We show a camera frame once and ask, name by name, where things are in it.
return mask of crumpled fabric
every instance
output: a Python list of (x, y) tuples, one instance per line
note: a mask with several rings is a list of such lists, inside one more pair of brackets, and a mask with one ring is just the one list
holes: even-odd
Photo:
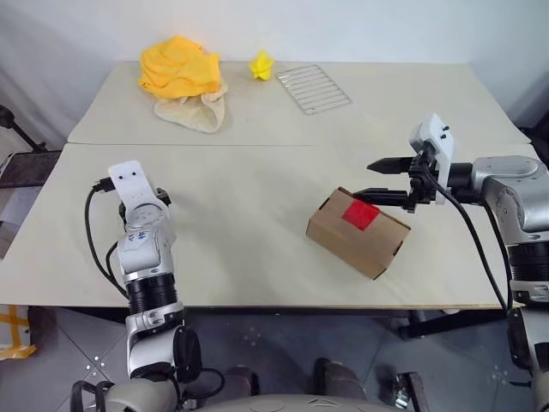
[(175, 36), (145, 50), (139, 85), (159, 99), (178, 99), (220, 90), (220, 59), (201, 45)]
[(154, 105), (153, 112), (159, 118), (181, 124), (190, 129), (214, 133), (225, 117), (225, 93), (228, 87), (221, 79), (220, 89), (200, 96), (179, 99), (161, 99)]

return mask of beige cloth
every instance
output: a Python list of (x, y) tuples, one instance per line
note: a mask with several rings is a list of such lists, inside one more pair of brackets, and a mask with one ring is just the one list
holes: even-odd
[(225, 117), (225, 93), (228, 86), (221, 79), (220, 89), (194, 97), (161, 99), (153, 108), (154, 114), (168, 122), (178, 123), (190, 129), (214, 133)]

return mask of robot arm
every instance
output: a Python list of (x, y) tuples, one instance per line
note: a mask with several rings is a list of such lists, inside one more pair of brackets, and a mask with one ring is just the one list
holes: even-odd
[(449, 163), (453, 140), (433, 115), (418, 128), (415, 157), (385, 158), (368, 166), (384, 174), (408, 173), (410, 192), (366, 189), (354, 196), (368, 203), (400, 206), (413, 213), (435, 200), (429, 172), (459, 203), (487, 204), (507, 246), (513, 298), (526, 307), (509, 317), (511, 357), (533, 377), (536, 411), (549, 408), (549, 173), (524, 156), (479, 158)]
[[(130, 381), (97, 387), (78, 382), (73, 394), (94, 391), (101, 411), (172, 412), (184, 385), (202, 372), (202, 359), (196, 333), (183, 325), (184, 306), (175, 289), (170, 199), (153, 190), (137, 161), (110, 167), (109, 175), (101, 182), (120, 196), (125, 229), (118, 261), (130, 305), (125, 322)], [(82, 410), (81, 397), (71, 401), (71, 410)]]

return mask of yellow cloth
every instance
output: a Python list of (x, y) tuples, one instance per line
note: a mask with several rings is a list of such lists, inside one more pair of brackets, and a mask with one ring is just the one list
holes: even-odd
[(220, 58), (179, 36), (141, 55), (139, 85), (159, 99), (177, 99), (220, 89)]

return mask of floor tile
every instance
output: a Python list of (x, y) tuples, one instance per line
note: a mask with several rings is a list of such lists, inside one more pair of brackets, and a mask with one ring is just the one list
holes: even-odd
[(426, 336), (402, 341), (388, 334), (365, 383), (369, 399), (380, 403), (378, 374), (390, 367), (398, 373), (418, 372), (432, 411), (486, 412), (498, 386), (493, 369), (471, 359), (446, 341)]
[[(96, 385), (102, 380), (107, 380), (107, 378), (100, 371), (94, 368), (86, 377), (84, 377), (84, 380), (92, 385)], [(95, 396), (89, 392), (83, 391), (82, 405), (84, 406), (84, 410), (86, 410), (87, 406), (91, 406), (93, 404), (95, 404)], [(65, 399), (56, 412), (70, 412), (70, 397)]]
[(385, 329), (360, 316), (203, 316), (194, 319), (204, 366), (246, 365), (262, 393), (310, 389), (314, 361), (340, 361), (364, 378)]
[(111, 382), (119, 384), (129, 380), (126, 366), (126, 335), (124, 333), (103, 357), (99, 369)]
[(495, 372), (498, 380), (498, 393), (494, 403), (493, 412), (516, 412), (534, 410), (533, 392), (529, 388), (513, 386), (510, 381), (528, 382), (530, 374), (519, 369), (510, 358), (509, 346), (505, 348), (503, 367)]
[(468, 328), (449, 330), (436, 334), (464, 354), (487, 367), (500, 367), (499, 362), (507, 345), (507, 321), (479, 324)]
[(89, 362), (48, 309), (33, 307), (28, 317), (38, 349), (26, 359), (0, 362), (0, 410), (55, 411), (72, 385), (87, 375)]
[(57, 325), (96, 366), (125, 333), (126, 327), (101, 318), (56, 308)]

